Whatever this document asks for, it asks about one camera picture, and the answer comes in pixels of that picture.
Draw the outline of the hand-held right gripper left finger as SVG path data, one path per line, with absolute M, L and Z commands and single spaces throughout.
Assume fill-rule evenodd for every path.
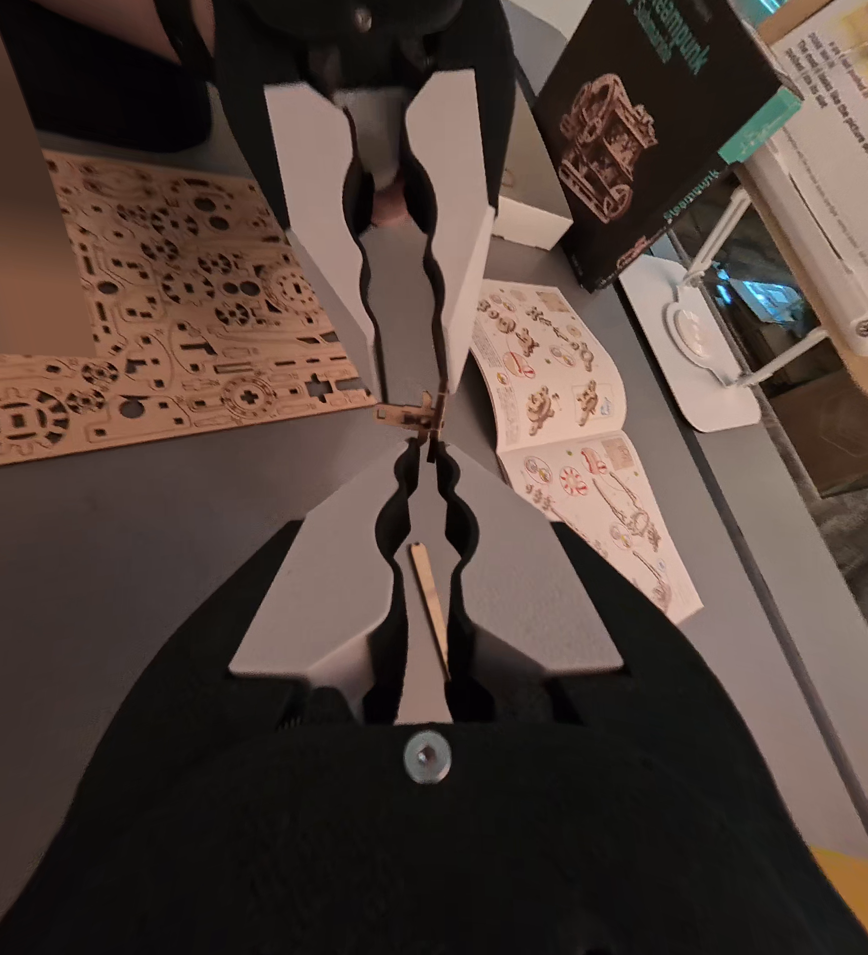
M 301 522 L 229 671 L 340 691 L 357 717 L 394 717 L 407 662 L 396 554 L 411 531 L 416 442 L 406 440 Z

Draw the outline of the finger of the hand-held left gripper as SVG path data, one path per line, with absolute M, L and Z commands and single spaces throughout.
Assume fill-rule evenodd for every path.
M 351 223 L 359 173 L 349 115 L 305 82 L 264 87 L 288 213 L 286 232 L 306 279 L 372 396 L 388 399 L 369 269 Z
M 487 191 L 476 74 L 435 71 L 404 119 L 416 175 L 424 264 L 435 293 L 433 335 L 447 392 L 461 382 L 496 209 Z

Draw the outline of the assembly instruction booklet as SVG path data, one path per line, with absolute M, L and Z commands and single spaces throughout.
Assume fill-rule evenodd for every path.
M 508 483 L 568 525 L 677 625 L 703 604 L 623 431 L 619 370 L 553 286 L 484 280 L 471 354 Z

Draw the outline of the laser-cut plywood parts sheet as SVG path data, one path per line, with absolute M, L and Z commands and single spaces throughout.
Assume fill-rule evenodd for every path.
M 371 407 L 257 184 L 44 149 L 94 354 L 0 354 L 0 466 Z

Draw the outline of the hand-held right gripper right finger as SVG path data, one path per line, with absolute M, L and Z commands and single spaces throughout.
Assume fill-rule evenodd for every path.
M 550 522 L 455 446 L 438 443 L 444 534 L 457 555 L 452 679 L 489 690 L 619 671 L 622 657 Z

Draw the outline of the thin wooden stick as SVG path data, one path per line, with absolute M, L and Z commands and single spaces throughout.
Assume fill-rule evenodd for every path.
M 424 543 L 416 542 L 409 545 L 409 555 L 415 570 L 417 585 L 425 605 L 429 626 L 435 640 L 443 679 L 448 683 L 451 679 L 448 629 L 442 612 L 440 594 L 433 573 L 429 552 Z

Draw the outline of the printed instruction sheet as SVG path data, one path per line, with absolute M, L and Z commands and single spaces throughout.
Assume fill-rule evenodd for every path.
M 868 232 L 868 2 L 827 2 L 774 47 L 802 106 L 784 147 L 855 234 Z

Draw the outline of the white cardboard box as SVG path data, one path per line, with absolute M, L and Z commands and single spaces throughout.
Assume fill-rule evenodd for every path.
M 559 244 L 571 224 L 569 215 L 501 195 L 492 235 L 515 245 L 549 251 Z

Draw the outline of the black quilted cushion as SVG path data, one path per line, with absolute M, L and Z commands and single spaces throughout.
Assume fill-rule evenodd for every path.
M 179 65 L 159 5 L 0 1 L 0 37 L 38 132 L 150 154 L 210 139 L 206 82 Z

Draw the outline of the black model kit box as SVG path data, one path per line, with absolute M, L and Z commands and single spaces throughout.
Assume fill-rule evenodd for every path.
M 801 103 L 732 2 L 591 2 L 534 107 L 579 285 L 609 286 Z

